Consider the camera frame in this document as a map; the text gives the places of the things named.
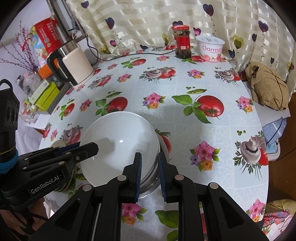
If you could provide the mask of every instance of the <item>electric kettle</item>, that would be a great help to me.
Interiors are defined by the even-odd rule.
[[[59,68],[54,63],[55,59],[58,61]],[[79,86],[94,75],[93,67],[73,39],[52,52],[47,58],[47,65],[63,84],[70,82],[73,86]]]

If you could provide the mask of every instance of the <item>table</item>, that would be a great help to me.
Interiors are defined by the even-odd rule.
[[[192,49],[192,58],[181,60],[169,51],[148,49],[144,53],[162,55],[127,55],[100,63],[92,79],[63,97],[40,148],[59,139],[78,142],[109,112],[134,112],[162,135],[170,163],[180,174],[205,185],[217,182],[250,218],[260,221],[268,166],[252,99],[224,58],[203,62]],[[69,188],[48,194],[47,204],[56,211],[86,183],[78,165]],[[163,202],[160,187],[133,207],[123,206],[121,240],[176,240],[177,210],[177,204]]]

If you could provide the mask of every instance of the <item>glass jar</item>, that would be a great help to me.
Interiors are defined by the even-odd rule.
[[[175,25],[172,26],[173,35],[176,43],[176,57],[177,58],[191,58],[189,26]]]

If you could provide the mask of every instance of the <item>white bowl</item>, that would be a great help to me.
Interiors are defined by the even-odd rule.
[[[142,154],[141,180],[145,180],[160,150],[151,124],[143,117],[125,111],[96,120],[87,129],[80,145],[89,142],[98,144],[99,152],[80,164],[85,178],[94,186],[106,184],[121,175],[124,167],[133,163],[136,152]]]

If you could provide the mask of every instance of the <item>black kettle handle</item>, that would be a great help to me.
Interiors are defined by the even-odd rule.
[[[67,76],[67,78],[63,75],[63,73],[61,72],[61,70],[59,70],[56,65],[54,64],[54,60],[57,59],[58,63],[59,63],[59,67],[61,68],[61,70],[65,73],[65,75]],[[67,84],[69,82],[75,83],[75,79],[73,78],[73,76],[71,75],[71,73],[69,72],[69,70],[67,69],[67,67],[65,66],[64,62],[63,62],[63,57],[60,54],[60,52],[58,50],[55,50],[54,52],[52,52],[48,58],[47,58],[47,65],[50,68],[50,70],[52,71],[52,73],[54,74],[54,76],[58,79],[58,81],[60,81],[63,84]]]

